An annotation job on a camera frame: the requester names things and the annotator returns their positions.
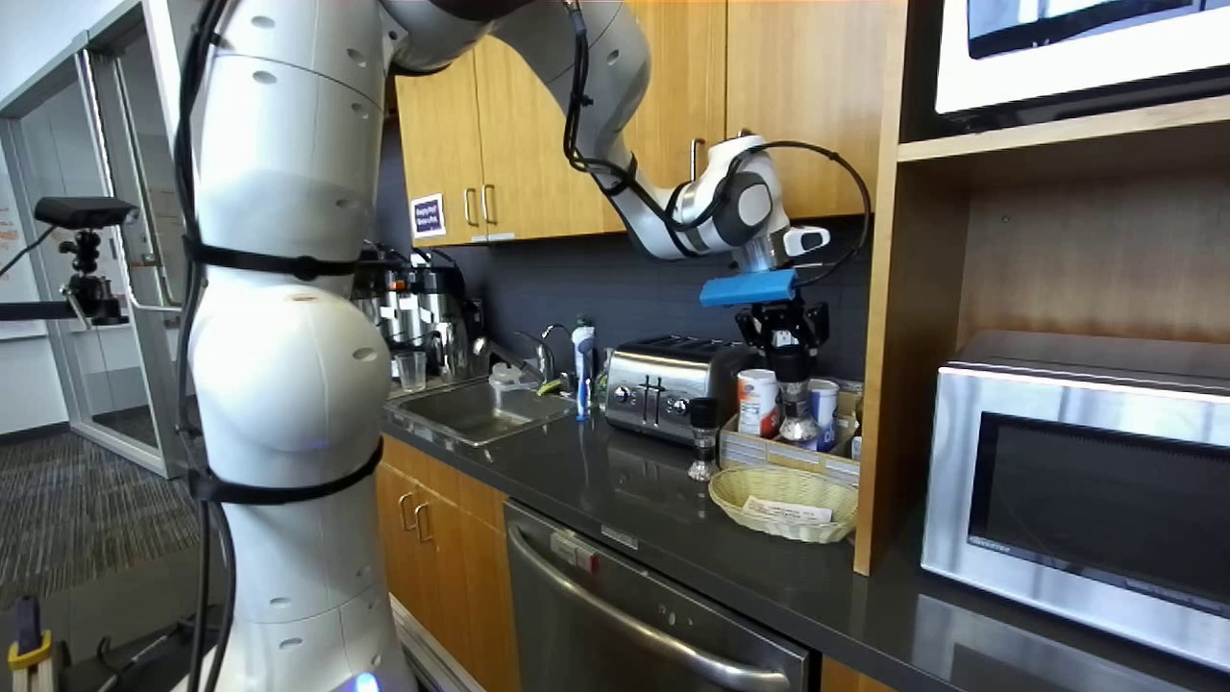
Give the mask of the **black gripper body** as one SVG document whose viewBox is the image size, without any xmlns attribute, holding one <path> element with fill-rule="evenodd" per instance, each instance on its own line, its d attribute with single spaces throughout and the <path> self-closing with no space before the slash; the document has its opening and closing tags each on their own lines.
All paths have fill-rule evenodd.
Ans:
<svg viewBox="0 0 1230 692">
<path fill-rule="evenodd" d="M 817 351 L 829 337 L 825 305 L 753 305 L 743 309 L 733 322 L 779 382 L 808 382 L 817 373 Z"/>
</svg>

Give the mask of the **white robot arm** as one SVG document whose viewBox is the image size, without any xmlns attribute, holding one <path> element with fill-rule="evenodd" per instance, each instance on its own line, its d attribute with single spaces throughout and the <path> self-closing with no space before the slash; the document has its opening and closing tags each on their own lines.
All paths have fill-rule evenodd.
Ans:
<svg viewBox="0 0 1230 692">
<path fill-rule="evenodd" d="M 376 559 L 388 346 L 352 305 L 369 250 L 376 113 L 394 78 L 497 37 L 566 117 L 562 149 L 666 263 L 725 254 L 731 287 L 785 282 L 825 235 L 785 210 L 759 133 L 672 190 L 622 126 L 649 45 L 622 0 L 198 0 L 174 164 L 189 218 L 185 364 L 224 523 L 229 602 L 185 692 L 411 692 Z"/>
</svg>

